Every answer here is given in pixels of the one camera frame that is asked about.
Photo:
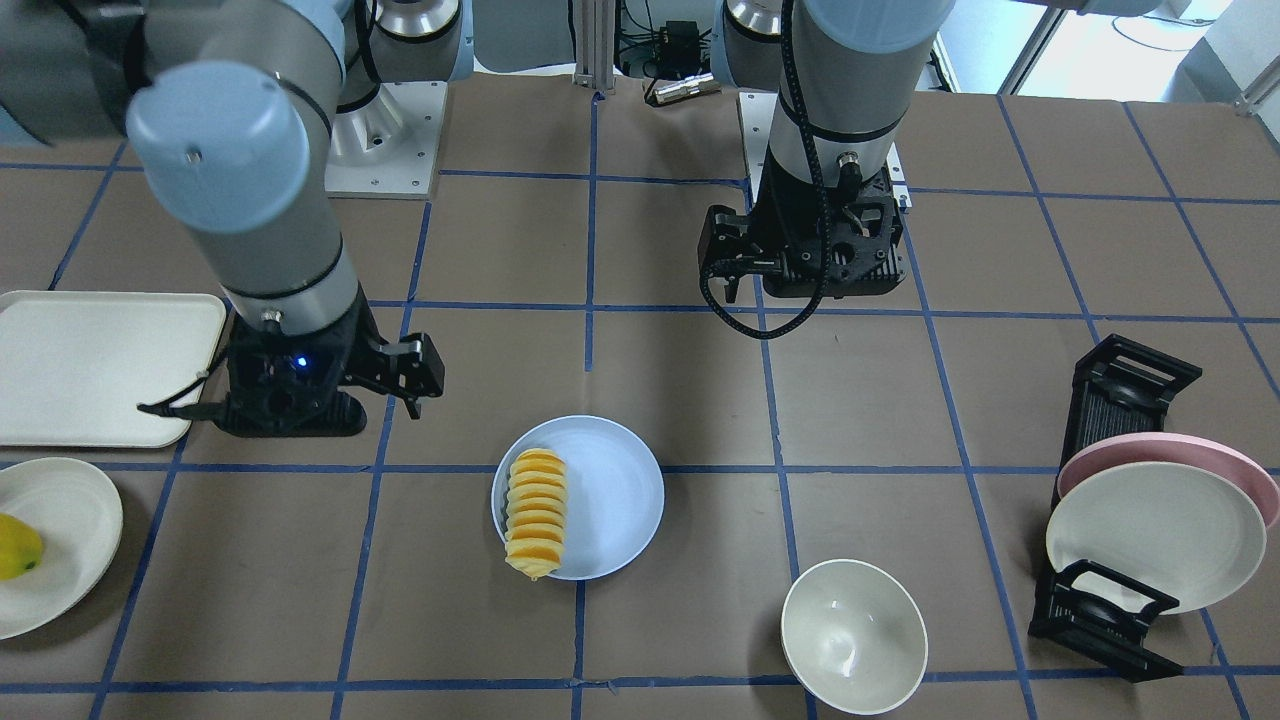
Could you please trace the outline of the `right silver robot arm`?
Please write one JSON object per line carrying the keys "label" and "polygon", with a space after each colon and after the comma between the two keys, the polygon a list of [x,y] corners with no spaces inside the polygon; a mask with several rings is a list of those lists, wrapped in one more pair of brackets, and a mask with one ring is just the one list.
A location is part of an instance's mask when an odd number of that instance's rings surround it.
{"label": "right silver robot arm", "polygon": [[387,340],[326,197],[340,126],[394,82],[474,67],[468,1],[5,1],[3,142],[120,135],[236,318],[229,388],[142,414],[250,437],[347,437],[351,386],[412,419],[443,395],[429,334]]}

